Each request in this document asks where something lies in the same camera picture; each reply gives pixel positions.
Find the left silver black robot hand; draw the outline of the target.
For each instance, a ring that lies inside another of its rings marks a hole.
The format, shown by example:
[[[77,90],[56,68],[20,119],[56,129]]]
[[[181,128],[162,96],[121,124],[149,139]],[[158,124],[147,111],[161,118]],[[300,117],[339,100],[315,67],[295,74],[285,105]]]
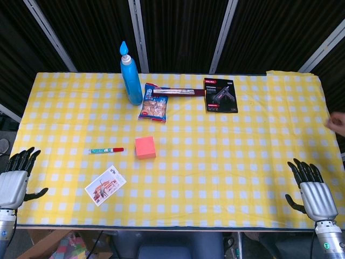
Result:
[[[1,172],[1,209],[18,209],[23,202],[38,199],[48,192],[43,188],[37,193],[27,193],[27,184],[40,150],[34,147],[23,150],[10,157],[7,166]]]

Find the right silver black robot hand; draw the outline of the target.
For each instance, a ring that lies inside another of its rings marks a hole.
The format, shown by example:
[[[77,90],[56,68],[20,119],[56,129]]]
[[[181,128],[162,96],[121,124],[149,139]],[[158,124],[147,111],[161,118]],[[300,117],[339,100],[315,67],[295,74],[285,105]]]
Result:
[[[319,169],[312,163],[307,164],[296,158],[287,164],[293,173],[303,201],[303,204],[299,205],[286,194],[285,199],[290,207],[306,214],[314,222],[334,220],[338,211],[331,191]]]

